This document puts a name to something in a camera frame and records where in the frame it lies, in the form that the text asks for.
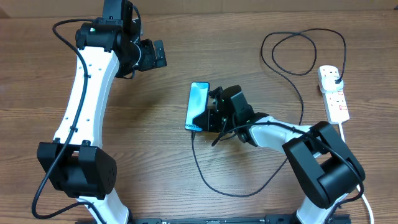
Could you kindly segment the white charger plug adapter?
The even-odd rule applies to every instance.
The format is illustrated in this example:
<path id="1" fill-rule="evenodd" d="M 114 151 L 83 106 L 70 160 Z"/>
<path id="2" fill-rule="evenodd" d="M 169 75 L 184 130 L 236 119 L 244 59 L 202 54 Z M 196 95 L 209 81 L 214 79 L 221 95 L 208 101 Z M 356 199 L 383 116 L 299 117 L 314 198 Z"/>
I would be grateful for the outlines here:
<path id="1" fill-rule="evenodd" d="M 344 82 L 337 83 L 335 77 L 321 77 L 319 86 L 322 93 L 333 93 L 342 90 Z"/>

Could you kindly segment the white power strip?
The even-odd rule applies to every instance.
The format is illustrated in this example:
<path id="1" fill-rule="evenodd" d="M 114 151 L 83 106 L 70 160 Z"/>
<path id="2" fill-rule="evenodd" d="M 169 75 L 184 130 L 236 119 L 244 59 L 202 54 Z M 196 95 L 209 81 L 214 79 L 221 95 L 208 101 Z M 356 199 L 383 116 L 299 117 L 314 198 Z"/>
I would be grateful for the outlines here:
<path id="1" fill-rule="evenodd" d="M 332 65 L 323 65 L 317 70 L 318 79 L 321 77 L 335 77 L 336 81 L 340 78 L 339 71 Z M 343 90 L 333 93 L 322 93 L 325 105 L 326 116 L 330 124 L 340 124 L 349 120 L 349 112 Z"/>

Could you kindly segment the teal Galaxy smartphone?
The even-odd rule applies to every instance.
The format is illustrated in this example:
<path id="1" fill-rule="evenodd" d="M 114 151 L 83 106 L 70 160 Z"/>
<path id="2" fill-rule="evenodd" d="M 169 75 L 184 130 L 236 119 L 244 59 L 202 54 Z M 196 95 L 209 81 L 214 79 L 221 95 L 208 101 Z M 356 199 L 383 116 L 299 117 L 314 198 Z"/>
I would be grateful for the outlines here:
<path id="1" fill-rule="evenodd" d="M 193 120 L 205 112 L 208 102 L 208 82 L 192 82 L 187 106 L 185 129 L 189 131 L 203 131 L 203 128 Z"/>

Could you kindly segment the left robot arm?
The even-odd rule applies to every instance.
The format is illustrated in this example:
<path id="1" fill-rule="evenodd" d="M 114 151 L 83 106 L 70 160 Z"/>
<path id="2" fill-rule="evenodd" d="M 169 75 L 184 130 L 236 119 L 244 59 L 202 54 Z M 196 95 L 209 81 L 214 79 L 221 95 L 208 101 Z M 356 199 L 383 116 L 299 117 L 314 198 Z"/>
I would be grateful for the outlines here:
<path id="1" fill-rule="evenodd" d="M 95 223 L 132 223 L 130 209 L 114 188 L 116 161 L 103 151 L 103 119 L 115 78 L 166 66 L 161 40 L 141 39 L 139 11 L 127 0 L 105 1 L 101 17 L 82 19 L 72 50 L 76 74 L 62 122 L 37 158 L 43 181 L 75 198 Z"/>

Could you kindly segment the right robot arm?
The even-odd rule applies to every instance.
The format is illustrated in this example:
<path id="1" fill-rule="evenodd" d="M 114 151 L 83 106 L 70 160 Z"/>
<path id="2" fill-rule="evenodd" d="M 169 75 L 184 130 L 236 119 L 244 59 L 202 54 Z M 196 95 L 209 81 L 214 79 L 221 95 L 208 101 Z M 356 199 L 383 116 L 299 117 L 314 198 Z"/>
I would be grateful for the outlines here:
<path id="1" fill-rule="evenodd" d="M 218 133 L 213 144 L 237 136 L 243 143 L 285 154 L 305 194 L 292 215 L 266 215 L 265 223 L 351 223 L 337 208 L 364 193 L 362 165 L 326 121 L 302 126 L 254 112 L 239 85 L 210 90 L 208 82 L 193 82 L 185 128 Z"/>

